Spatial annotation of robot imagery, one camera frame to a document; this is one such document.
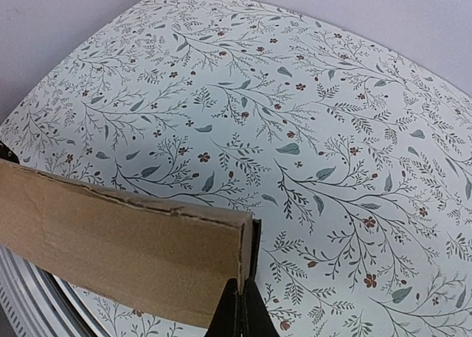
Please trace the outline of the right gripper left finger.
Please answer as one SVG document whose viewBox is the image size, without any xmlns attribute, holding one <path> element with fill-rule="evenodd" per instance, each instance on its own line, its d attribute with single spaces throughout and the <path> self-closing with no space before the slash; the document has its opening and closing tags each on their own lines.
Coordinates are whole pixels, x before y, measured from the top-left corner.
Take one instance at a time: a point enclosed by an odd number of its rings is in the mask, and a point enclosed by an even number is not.
<svg viewBox="0 0 472 337">
<path fill-rule="evenodd" d="M 241 304 L 237 280 L 231 278 L 221 294 L 205 337 L 241 336 Z"/>
</svg>

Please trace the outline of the brown cardboard paper box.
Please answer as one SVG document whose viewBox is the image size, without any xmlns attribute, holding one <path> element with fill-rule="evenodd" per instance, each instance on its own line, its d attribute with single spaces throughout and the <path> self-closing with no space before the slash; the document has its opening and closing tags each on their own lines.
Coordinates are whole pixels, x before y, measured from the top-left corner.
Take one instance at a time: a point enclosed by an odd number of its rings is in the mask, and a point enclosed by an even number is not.
<svg viewBox="0 0 472 337">
<path fill-rule="evenodd" d="M 260 223 L 247 212 L 72 181 L 1 162 L 1 243 L 130 308 L 208 328 L 226 282 L 254 279 Z"/>
</svg>

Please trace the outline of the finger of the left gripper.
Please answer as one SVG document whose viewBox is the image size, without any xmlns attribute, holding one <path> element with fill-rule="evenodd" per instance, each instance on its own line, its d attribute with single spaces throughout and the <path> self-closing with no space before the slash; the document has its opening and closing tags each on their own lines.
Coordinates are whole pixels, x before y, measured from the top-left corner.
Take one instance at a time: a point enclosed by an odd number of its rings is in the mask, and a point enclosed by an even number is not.
<svg viewBox="0 0 472 337">
<path fill-rule="evenodd" d="M 0 142 L 0 159 L 10 161 L 13 163 L 18 163 L 18 157 L 14 152 L 11 151 L 11 149 L 6 146 L 5 143 Z"/>
</svg>

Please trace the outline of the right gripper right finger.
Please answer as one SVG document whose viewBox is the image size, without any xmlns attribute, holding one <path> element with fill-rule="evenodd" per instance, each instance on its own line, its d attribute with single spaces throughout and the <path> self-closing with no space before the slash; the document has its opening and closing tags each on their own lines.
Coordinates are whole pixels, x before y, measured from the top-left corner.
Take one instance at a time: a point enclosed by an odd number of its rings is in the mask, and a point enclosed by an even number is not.
<svg viewBox="0 0 472 337">
<path fill-rule="evenodd" d="M 257 284 L 252 278 L 245 282 L 241 300 L 241 335 L 243 337 L 279 337 L 268 314 Z"/>
</svg>

